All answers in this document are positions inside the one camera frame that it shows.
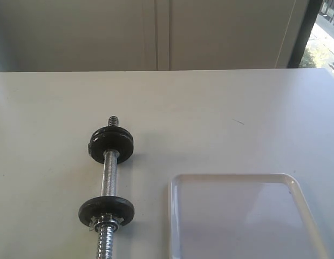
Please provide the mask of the black weight plate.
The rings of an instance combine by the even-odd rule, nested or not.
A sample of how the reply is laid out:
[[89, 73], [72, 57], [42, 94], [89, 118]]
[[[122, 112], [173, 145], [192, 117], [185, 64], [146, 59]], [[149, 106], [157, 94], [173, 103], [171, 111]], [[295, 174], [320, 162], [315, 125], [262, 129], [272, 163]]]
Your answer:
[[123, 197], [99, 196], [84, 202], [79, 210], [78, 217], [82, 224], [89, 226], [91, 218], [98, 218], [102, 214], [112, 214], [123, 219], [121, 225], [129, 224], [135, 214], [134, 205]]
[[88, 153], [96, 162], [104, 164], [104, 153], [109, 150], [119, 153], [117, 163], [126, 161], [134, 151], [132, 135], [123, 132], [103, 132], [91, 136]]
[[101, 134], [104, 134], [104, 133], [118, 133], [118, 134], [122, 134], [123, 136], [128, 137], [130, 139], [133, 139], [131, 133], [128, 130], [126, 130], [122, 127], [119, 127], [119, 126], [105, 126], [105, 127], [102, 127], [100, 129], [96, 130], [92, 134], [91, 139], [96, 138], [96, 137], [98, 137], [98, 136], [100, 136]]

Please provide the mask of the chrome threaded dumbbell bar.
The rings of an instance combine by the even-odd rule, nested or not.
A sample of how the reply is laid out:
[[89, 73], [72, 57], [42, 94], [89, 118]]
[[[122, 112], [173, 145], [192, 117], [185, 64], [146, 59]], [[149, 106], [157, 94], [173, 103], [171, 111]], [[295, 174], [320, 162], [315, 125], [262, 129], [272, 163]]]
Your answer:
[[[104, 170], [101, 185], [101, 196], [116, 195], [117, 158], [119, 153], [109, 150], [104, 153]], [[111, 227], [100, 227], [97, 241], [96, 258], [112, 258], [113, 234]]]

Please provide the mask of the white plastic tray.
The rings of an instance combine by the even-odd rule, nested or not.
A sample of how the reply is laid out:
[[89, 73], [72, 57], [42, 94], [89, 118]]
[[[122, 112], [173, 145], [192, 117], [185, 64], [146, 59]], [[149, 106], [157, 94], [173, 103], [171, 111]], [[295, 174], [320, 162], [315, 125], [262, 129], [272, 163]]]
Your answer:
[[168, 189], [170, 258], [329, 258], [295, 178], [183, 174]]

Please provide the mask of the chrome star lock nut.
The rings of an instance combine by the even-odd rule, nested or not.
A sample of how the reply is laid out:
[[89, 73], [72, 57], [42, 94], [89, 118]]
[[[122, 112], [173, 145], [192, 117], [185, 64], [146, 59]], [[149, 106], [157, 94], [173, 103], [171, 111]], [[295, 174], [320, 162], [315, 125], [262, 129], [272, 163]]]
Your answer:
[[89, 223], [89, 230], [98, 232], [100, 227], [111, 227], [115, 233], [123, 223], [122, 217], [117, 217], [112, 214], [102, 214], [100, 216], [91, 217]]

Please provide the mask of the white cabinet doors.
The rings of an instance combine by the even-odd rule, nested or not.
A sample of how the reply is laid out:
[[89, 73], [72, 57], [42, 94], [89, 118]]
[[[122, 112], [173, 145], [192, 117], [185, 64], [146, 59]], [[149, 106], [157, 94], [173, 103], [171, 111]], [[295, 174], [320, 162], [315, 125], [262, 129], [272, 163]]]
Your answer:
[[307, 1], [0, 1], [0, 71], [274, 69]]

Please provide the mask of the black window frame post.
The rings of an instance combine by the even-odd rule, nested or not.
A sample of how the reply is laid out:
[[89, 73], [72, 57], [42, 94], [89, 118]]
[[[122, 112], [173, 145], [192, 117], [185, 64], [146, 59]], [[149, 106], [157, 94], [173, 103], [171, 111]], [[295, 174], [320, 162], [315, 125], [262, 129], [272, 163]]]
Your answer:
[[306, 7], [305, 14], [302, 19], [301, 27], [297, 34], [297, 38], [288, 62], [288, 69], [297, 69], [301, 63], [306, 44], [310, 37], [312, 28], [315, 24], [319, 10], [323, 4], [322, 0], [310, 0]]

